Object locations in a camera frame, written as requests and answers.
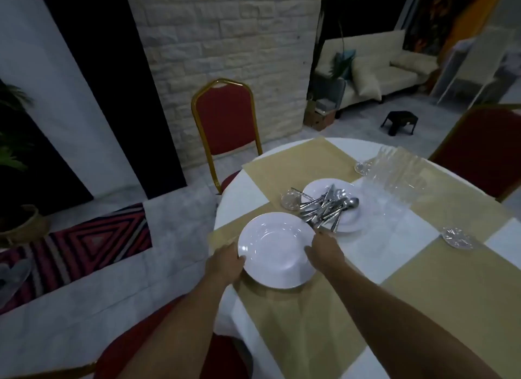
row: white plate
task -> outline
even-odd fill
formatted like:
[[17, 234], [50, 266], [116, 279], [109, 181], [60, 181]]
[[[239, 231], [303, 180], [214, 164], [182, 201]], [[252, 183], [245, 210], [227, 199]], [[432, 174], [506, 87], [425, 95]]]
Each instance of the white plate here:
[[304, 252], [314, 236], [311, 227], [292, 214], [266, 213], [244, 227], [238, 254], [246, 256], [244, 269], [257, 282], [272, 288], [293, 288], [315, 273]]
[[[312, 181], [304, 188], [304, 193], [310, 197], [318, 198], [325, 194], [331, 184], [336, 189], [344, 189], [350, 197], [357, 197], [360, 204], [356, 209], [347, 210], [342, 213], [340, 223], [338, 224], [338, 232], [354, 232], [364, 228], [370, 215], [369, 200], [364, 197], [360, 188], [339, 179], [318, 179]], [[302, 202], [309, 202], [309, 199], [302, 198]], [[331, 228], [332, 222], [325, 224], [327, 228]]]

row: small black stool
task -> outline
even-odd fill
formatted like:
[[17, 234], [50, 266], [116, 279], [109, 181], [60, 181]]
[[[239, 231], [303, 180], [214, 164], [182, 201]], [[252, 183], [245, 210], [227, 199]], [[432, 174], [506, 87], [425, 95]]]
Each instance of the small black stool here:
[[414, 128], [416, 128], [416, 123], [418, 123], [418, 117], [411, 112], [389, 112], [380, 127], [382, 127], [387, 120], [391, 120], [392, 122], [388, 132], [389, 136], [396, 136], [399, 127], [404, 127], [409, 124], [414, 125], [413, 130], [411, 131], [411, 134], [413, 134]]

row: red patterned rug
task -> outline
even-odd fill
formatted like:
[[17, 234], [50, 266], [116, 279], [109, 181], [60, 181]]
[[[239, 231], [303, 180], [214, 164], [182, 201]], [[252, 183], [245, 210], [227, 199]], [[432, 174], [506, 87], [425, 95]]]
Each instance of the red patterned rug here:
[[0, 262], [12, 267], [31, 258], [33, 269], [0, 314], [150, 247], [145, 209], [139, 203], [9, 249], [0, 254]]

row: stone brick wall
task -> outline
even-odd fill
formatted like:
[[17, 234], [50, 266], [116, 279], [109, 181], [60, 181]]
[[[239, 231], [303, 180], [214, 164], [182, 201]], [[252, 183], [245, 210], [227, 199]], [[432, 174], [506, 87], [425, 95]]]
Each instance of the stone brick wall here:
[[261, 139], [302, 128], [320, 0], [129, 0], [184, 167], [205, 162], [192, 95], [247, 83]]

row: wicker basket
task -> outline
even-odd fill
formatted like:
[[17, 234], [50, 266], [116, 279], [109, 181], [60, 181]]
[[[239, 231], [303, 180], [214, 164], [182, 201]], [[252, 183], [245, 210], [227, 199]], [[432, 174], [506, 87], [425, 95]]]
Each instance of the wicker basket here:
[[49, 233], [49, 220], [39, 213], [36, 206], [22, 205], [22, 208], [32, 212], [31, 218], [16, 228], [0, 232], [0, 248], [33, 242]]

